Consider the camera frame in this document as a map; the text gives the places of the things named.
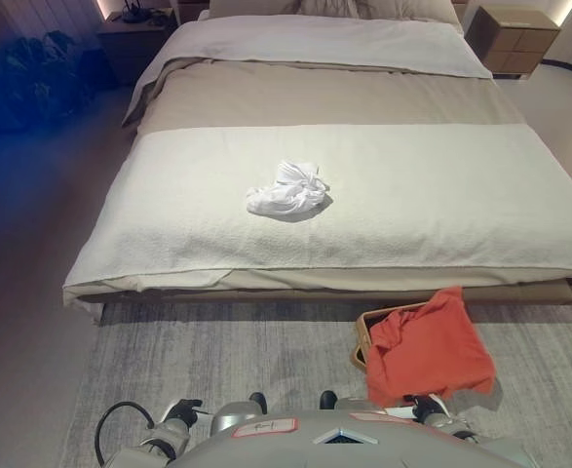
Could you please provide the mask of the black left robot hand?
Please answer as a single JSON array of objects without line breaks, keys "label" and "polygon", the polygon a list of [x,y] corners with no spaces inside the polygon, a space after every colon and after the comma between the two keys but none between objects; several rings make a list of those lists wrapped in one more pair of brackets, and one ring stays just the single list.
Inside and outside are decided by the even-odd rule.
[{"label": "black left robot hand", "polygon": [[202,405],[202,400],[180,399],[167,409],[162,421],[179,419],[183,421],[188,428],[191,428],[198,420],[199,408]]}]

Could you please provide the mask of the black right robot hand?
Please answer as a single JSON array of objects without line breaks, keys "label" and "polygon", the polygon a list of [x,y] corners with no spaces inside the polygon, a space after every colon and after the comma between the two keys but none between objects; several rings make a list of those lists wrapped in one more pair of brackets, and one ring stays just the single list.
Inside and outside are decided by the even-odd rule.
[{"label": "black right robot hand", "polygon": [[424,423],[432,414],[448,415],[442,399],[436,394],[412,395],[411,402],[413,418]]}]

